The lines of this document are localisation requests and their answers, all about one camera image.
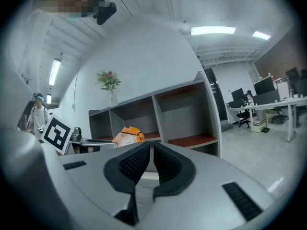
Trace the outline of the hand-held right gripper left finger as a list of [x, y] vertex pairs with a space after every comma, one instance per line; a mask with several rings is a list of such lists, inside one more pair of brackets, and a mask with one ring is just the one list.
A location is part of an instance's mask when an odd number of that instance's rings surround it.
[[150, 161], [150, 143], [67, 155], [61, 164], [95, 205], [129, 225], [139, 221], [135, 187]]

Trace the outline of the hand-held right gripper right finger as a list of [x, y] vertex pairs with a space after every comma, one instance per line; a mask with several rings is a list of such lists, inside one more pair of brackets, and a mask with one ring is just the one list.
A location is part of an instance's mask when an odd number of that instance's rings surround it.
[[153, 147], [160, 184], [141, 230], [232, 230], [274, 202], [261, 184], [219, 157], [162, 142]]

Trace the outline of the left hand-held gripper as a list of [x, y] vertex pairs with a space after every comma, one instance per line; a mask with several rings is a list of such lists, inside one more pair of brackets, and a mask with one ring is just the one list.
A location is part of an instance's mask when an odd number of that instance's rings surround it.
[[81, 145], [83, 138], [79, 127], [68, 126], [53, 113], [44, 127], [41, 140], [51, 145], [59, 154], [68, 155], [73, 152], [72, 145]]

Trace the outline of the orange snack bag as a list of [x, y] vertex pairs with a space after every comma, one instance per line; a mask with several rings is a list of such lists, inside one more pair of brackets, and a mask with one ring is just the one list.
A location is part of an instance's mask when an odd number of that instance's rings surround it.
[[113, 139], [118, 147], [134, 144], [137, 142], [144, 142], [144, 134], [136, 127], [124, 127]]

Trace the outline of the grey wooden desk with hutch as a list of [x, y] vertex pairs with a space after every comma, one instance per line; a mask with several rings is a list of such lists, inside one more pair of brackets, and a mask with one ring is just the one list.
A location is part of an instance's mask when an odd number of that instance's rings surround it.
[[111, 140], [123, 127], [137, 127], [147, 141], [162, 141], [220, 157], [221, 124], [203, 70], [194, 80], [89, 110], [93, 139]]

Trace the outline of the long white office desk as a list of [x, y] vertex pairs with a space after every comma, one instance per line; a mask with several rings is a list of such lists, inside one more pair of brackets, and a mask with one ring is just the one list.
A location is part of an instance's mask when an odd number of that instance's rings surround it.
[[286, 98], [283, 101], [274, 103], [267, 103], [267, 104], [250, 104], [247, 106], [241, 106], [237, 108], [228, 107], [227, 114], [229, 115], [230, 112], [238, 112], [241, 110], [247, 109], [249, 111], [250, 121], [251, 121], [251, 132], [254, 131], [253, 129], [253, 119], [252, 119], [252, 110], [269, 110], [275, 107], [286, 106], [288, 109], [288, 130], [287, 130], [287, 142], [290, 142], [294, 137], [294, 133], [296, 132], [296, 108], [298, 106], [307, 105], [307, 97], [299, 97], [299, 98]]

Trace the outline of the ceiling light strip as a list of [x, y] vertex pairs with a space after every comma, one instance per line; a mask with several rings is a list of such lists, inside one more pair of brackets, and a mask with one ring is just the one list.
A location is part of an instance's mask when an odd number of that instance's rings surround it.
[[61, 65], [61, 59], [55, 58], [52, 62], [48, 84], [54, 86], [58, 70]]

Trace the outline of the black office chair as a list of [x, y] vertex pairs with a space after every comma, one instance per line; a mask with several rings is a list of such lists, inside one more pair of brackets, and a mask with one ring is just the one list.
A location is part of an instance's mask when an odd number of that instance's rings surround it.
[[285, 108], [285, 106], [277, 106], [277, 107], [273, 108], [273, 111], [276, 112], [276, 115], [272, 117], [271, 123], [279, 120], [281, 122], [281, 124], [283, 124], [286, 119], [288, 120], [288, 116], [285, 115], [285, 112], [283, 111], [284, 108]]
[[239, 111], [239, 113], [236, 116], [239, 118], [239, 127], [241, 127], [243, 124], [247, 124], [247, 127], [250, 128], [249, 110]]

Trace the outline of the flower bouquet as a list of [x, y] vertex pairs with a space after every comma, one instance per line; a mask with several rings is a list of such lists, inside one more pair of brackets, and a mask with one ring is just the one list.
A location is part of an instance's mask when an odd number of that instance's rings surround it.
[[117, 77], [117, 73], [113, 71], [101, 71], [96, 73], [97, 82], [100, 89], [113, 92], [120, 85], [121, 80]]

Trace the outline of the beige storage box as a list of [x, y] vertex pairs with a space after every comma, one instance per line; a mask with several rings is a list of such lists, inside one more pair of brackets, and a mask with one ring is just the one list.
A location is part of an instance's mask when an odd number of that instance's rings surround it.
[[253, 131], [256, 133], [260, 133], [261, 130], [267, 126], [266, 118], [253, 118]]

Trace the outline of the dark door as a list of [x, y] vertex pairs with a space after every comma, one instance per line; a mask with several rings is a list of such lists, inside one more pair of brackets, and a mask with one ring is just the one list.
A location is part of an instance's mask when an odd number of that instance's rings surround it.
[[210, 87], [211, 87], [213, 95], [214, 95], [214, 99], [215, 99], [215, 102], [216, 102], [216, 105], [217, 105], [220, 121], [228, 121], [224, 99], [223, 99], [218, 81], [216, 79], [216, 76], [215, 76], [212, 68], [205, 69], [204, 71], [206, 73], [206, 76], [208, 78], [208, 81], [210, 83]]

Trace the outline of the black computer monitor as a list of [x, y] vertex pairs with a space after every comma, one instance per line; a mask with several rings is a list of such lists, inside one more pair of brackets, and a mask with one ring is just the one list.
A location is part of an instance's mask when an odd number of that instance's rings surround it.
[[233, 101], [237, 101], [237, 100], [241, 100], [241, 99], [245, 98], [245, 94], [244, 94], [242, 88], [237, 89], [237, 90], [231, 92], [231, 95], [233, 97]]
[[254, 83], [254, 89], [255, 89], [256, 95], [274, 91], [275, 86], [274, 86], [272, 77], [268, 76]]

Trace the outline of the long ceiling light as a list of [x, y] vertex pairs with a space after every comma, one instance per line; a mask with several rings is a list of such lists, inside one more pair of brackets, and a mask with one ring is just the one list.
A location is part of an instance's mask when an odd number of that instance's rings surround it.
[[190, 31], [191, 36], [206, 35], [206, 34], [234, 34], [235, 27], [227, 26], [199, 26], [192, 27]]

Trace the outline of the short ceiling light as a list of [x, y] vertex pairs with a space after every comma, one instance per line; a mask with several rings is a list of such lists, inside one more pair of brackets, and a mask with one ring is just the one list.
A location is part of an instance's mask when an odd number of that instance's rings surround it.
[[259, 32], [259, 31], [255, 31], [254, 34], [252, 35], [252, 37], [259, 38], [259, 39], [262, 39], [262, 40], [269, 40], [271, 38], [270, 35]]

